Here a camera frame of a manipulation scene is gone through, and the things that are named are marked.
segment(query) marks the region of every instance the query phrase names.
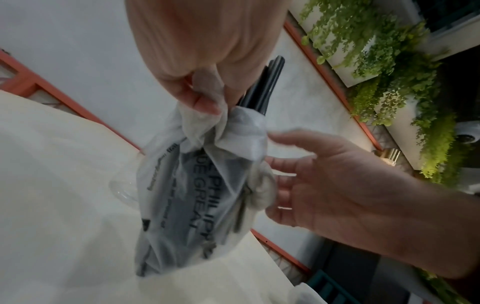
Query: plastic bag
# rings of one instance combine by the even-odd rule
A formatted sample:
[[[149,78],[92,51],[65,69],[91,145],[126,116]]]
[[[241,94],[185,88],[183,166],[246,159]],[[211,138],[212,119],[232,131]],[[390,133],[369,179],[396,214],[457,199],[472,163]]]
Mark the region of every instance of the plastic bag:
[[[179,104],[144,148],[136,175],[143,223],[135,257],[139,276],[226,254],[275,200],[275,179],[263,162],[265,117],[240,107],[228,113],[215,69],[195,72],[193,88],[218,102],[222,114]]]

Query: human hand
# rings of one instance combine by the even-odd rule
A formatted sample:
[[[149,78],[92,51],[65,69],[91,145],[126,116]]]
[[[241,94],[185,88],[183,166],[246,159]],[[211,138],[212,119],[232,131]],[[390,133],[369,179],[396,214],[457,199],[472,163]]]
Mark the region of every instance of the human hand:
[[[186,77],[216,65],[229,107],[258,79],[291,0],[125,0],[138,50],[147,67],[178,101],[218,114]]]
[[[337,136],[300,130],[270,139],[314,153],[266,159],[272,169],[296,174],[277,177],[277,200],[266,210],[274,221],[445,277],[478,264],[475,198],[419,181]]]

